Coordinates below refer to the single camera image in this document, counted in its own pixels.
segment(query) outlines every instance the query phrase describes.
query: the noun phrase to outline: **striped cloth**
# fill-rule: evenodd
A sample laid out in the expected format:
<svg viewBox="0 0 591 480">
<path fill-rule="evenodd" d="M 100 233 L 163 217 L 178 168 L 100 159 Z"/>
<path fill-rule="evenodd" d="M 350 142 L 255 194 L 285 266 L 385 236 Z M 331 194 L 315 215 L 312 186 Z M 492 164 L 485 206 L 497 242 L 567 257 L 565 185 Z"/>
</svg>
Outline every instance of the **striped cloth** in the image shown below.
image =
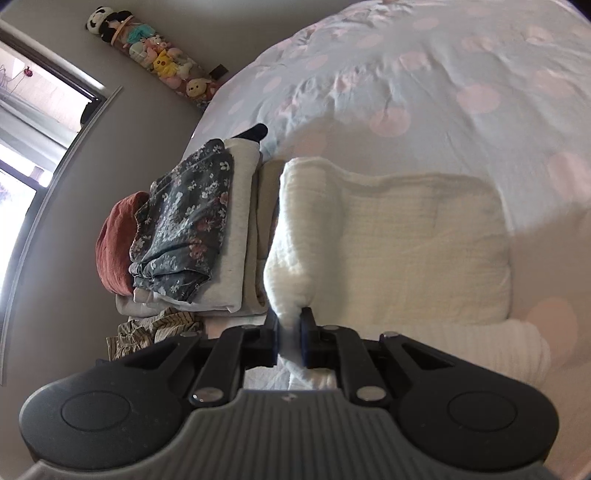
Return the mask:
<svg viewBox="0 0 591 480">
<path fill-rule="evenodd" d="M 117 336 L 106 338 L 109 360 L 117 360 L 188 331 L 203 331 L 203 322 L 194 312 L 180 312 L 169 307 L 153 317 L 129 317 L 127 322 L 117 327 Z"/>
</svg>

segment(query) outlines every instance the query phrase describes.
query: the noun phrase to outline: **white blanket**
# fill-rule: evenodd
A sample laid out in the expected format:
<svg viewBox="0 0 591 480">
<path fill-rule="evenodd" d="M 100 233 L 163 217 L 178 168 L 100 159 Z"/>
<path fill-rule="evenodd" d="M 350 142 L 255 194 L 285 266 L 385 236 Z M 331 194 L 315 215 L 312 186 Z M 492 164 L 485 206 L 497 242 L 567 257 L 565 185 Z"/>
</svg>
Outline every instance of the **white blanket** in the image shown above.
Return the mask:
<svg viewBox="0 0 591 480">
<path fill-rule="evenodd" d="M 534 326 L 506 321 L 502 202 L 473 177 L 366 177 L 324 158 L 292 160 L 281 177 L 264 281 L 286 365 L 313 387 L 330 381 L 298 367 L 296 326 L 305 306 L 318 325 L 349 326 L 372 339 L 408 331 L 530 383 L 539 384 L 550 364 Z"/>
</svg>

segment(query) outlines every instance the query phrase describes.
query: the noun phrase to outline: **plush toy organizer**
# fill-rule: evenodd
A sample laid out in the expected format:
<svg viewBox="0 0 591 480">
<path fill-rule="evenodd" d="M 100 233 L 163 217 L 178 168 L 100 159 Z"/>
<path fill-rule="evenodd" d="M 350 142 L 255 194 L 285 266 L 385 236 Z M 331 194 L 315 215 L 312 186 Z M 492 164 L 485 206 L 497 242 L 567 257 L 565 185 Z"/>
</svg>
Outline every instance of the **plush toy organizer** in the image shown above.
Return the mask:
<svg viewBox="0 0 591 480">
<path fill-rule="evenodd" d="M 110 7 L 99 7 L 86 22 L 86 29 L 158 76 L 202 111 L 219 87 L 197 62 L 127 10 L 115 12 Z"/>
</svg>

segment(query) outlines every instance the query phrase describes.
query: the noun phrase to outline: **floral shirt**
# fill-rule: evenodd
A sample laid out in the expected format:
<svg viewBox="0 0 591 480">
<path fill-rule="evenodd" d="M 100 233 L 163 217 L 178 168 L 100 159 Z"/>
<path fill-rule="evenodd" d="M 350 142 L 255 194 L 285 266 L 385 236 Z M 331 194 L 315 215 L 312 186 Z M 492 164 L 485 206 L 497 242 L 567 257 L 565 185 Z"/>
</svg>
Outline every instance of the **floral shirt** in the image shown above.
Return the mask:
<svg viewBox="0 0 591 480">
<path fill-rule="evenodd" d="M 234 159 L 208 141 L 150 187 L 135 214 L 129 256 L 134 287 L 190 301 L 212 275 L 224 239 Z"/>
</svg>

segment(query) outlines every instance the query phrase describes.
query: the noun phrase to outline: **red cloth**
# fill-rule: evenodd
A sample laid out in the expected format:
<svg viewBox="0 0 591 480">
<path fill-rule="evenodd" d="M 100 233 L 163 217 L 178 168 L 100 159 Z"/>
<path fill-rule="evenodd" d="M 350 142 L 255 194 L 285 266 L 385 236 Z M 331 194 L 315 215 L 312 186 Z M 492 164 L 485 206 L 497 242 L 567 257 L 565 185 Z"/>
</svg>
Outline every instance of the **red cloth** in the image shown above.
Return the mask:
<svg viewBox="0 0 591 480">
<path fill-rule="evenodd" d="M 96 241 L 96 270 L 101 282 L 107 290 L 126 297 L 134 294 L 129 273 L 129 247 L 138 229 L 134 215 L 149 198 L 148 192 L 137 192 L 117 202 Z"/>
</svg>

